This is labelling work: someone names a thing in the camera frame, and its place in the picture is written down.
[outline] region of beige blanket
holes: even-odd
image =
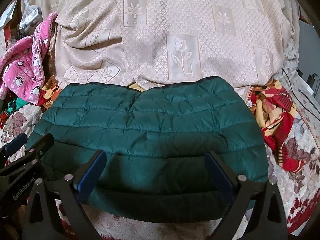
[[[60,87],[71,82],[133,83],[121,40],[116,0],[30,0],[43,18],[56,11],[50,69]]]
[[[295,0],[30,0],[58,12],[50,67],[64,87],[144,89],[218,75],[265,84],[299,42]]]

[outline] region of blue gripper pad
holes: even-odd
[[[22,146],[27,143],[28,136],[25,133],[18,135],[10,143],[6,144],[3,149],[3,155],[5,157],[11,157],[15,154]]]
[[[106,164],[106,153],[97,150],[90,160],[76,171],[73,186],[78,192],[76,199],[79,204],[88,199]]]
[[[204,155],[204,166],[221,197],[232,204],[238,186],[236,174],[214,152],[208,152]]]

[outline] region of floral bedspread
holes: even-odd
[[[277,165],[271,149],[266,146],[269,163],[268,174],[269,177],[277,180],[284,203],[289,232],[297,229],[310,217],[320,198],[320,122],[304,109],[303,106],[319,118],[320,114],[312,104],[298,92],[298,89],[303,91],[318,109],[320,109],[320,106],[299,80],[295,71],[298,64],[297,58],[298,52],[293,44],[292,47],[286,51],[284,69],[290,78],[294,94],[302,104],[300,104],[293,95],[286,76],[283,76],[280,72],[274,78],[280,80],[288,93],[291,94],[298,109],[293,127],[285,141],[289,155],[297,160],[305,160],[306,163],[298,173],[287,172]],[[29,136],[40,117],[41,110],[38,106],[26,105],[19,109],[18,112],[14,113],[7,120],[4,129],[0,130],[0,147],[22,132]],[[25,149],[23,147],[12,156],[10,161],[14,161],[23,156],[24,151]],[[71,227],[68,225],[68,219],[64,215],[62,206],[59,205],[59,203],[58,206],[63,224],[72,239],[73,235]],[[189,224],[148,223],[118,217],[87,205],[83,205],[83,207],[104,240],[204,240],[213,232],[220,222],[220,220],[212,220]],[[251,212],[252,210],[247,211],[243,217],[243,221],[236,233],[236,238],[239,238],[244,233]]]

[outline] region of plastic bag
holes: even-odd
[[[20,31],[24,33],[33,33],[37,25],[42,22],[41,8],[36,5],[30,5],[29,0],[24,0],[25,9],[19,24]]]
[[[0,31],[11,21],[16,4],[17,0],[11,2],[11,4],[5,9],[4,13],[0,16]]]
[[[10,36],[8,38],[7,50],[10,49],[12,47],[12,45],[15,44],[16,42],[17,42],[16,37],[15,36]]]

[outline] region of penguin print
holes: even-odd
[[[40,95],[40,87],[36,86],[35,88],[33,88],[33,90],[31,90],[31,94],[33,95]]]
[[[19,86],[21,86],[21,84],[22,84],[22,78],[17,77],[17,78],[14,80],[14,82],[15,82],[15,84],[19,87]]]
[[[35,66],[38,66],[38,65],[39,65],[38,59],[37,59],[37,57],[35,57],[35,59],[33,60],[33,66],[35,67]]]
[[[11,65],[12,65],[12,63],[10,63],[10,64],[8,64],[8,65],[6,65],[6,66],[4,67],[4,73],[7,73],[7,71],[8,71],[9,68],[11,67]]]

